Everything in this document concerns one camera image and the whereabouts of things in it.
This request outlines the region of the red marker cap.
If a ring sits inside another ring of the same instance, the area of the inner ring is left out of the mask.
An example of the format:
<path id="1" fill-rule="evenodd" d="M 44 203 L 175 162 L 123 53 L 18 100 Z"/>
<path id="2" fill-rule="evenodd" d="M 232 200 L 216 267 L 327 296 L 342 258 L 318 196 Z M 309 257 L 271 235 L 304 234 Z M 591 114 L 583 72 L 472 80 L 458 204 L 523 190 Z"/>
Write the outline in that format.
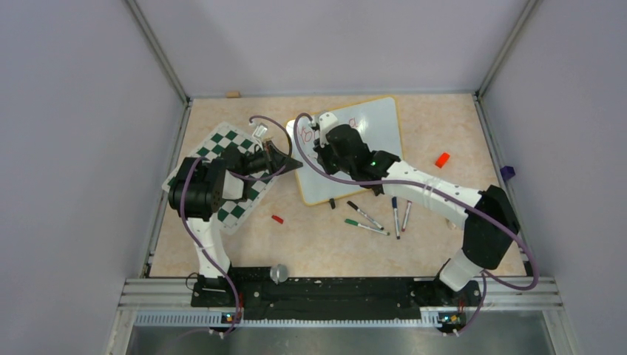
<path id="1" fill-rule="evenodd" d="M 277 216 L 277 215 L 272 215 L 271 218 L 273 220 L 275 220 L 276 222 L 278 222 L 279 224 L 283 224 L 284 223 L 284 220 L 281 217 Z"/>

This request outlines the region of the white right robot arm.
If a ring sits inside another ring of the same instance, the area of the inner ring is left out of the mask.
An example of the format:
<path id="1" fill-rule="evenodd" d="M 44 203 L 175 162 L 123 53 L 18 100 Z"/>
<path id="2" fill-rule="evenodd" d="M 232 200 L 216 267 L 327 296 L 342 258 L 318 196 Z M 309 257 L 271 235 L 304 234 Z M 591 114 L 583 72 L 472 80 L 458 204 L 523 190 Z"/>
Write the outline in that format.
<path id="1" fill-rule="evenodd" d="M 501 187 L 463 187 L 422 172 L 398 155 L 371 150 L 357 129 L 341 124 L 331 112 L 310 118 L 309 126 L 319 134 L 313 150 L 325 174 L 343 172 L 350 184 L 371 189 L 376 195 L 417 203 L 462 230 L 461 248 L 443 265 L 433 285 L 440 303 L 454 304 L 474 276 L 499 267 L 513 236 L 520 231 L 512 204 Z"/>

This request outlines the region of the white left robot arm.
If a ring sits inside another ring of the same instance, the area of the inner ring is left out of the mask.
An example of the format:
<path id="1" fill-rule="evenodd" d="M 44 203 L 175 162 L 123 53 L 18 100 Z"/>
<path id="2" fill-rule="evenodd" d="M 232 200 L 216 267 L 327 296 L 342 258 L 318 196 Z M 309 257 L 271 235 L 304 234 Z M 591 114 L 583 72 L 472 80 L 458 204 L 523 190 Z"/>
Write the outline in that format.
<path id="1" fill-rule="evenodd" d="M 253 152 L 237 146 L 217 157 L 187 157 L 174 174 L 168 192 L 169 206 L 192 233 L 199 257 L 198 280 L 209 284 L 209 296 L 218 305 L 229 305 L 237 286 L 224 277 L 231 267 L 220 235 L 219 210 L 224 203 L 252 200 L 251 187 L 303 167 L 303 163 L 266 141 Z"/>

